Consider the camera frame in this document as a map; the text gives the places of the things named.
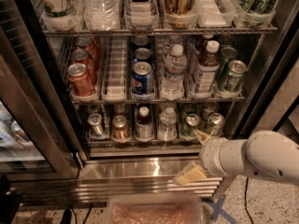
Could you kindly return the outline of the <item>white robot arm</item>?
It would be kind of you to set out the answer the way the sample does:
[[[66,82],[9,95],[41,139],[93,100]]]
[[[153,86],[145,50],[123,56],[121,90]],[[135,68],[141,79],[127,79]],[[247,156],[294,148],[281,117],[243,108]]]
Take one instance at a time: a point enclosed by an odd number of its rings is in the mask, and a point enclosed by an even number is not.
[[[212,138],[202,146],[198,160],[188,163],[173,181],[184,186],[230,175],[298,186],[299,145],[272,131],[258,131],[248,139]]]

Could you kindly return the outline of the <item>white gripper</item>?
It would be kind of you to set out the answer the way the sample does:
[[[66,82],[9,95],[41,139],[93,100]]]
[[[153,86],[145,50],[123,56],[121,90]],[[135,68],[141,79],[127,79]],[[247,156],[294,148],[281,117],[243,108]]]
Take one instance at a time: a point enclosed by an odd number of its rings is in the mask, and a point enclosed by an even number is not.
[[[249,166],[245,155],[246,139],[214,138],[200,130],[194,131],[202,145],[198,161],[189,162],[174,178],[176,185],[184,186],[210,176],[247,175]]]

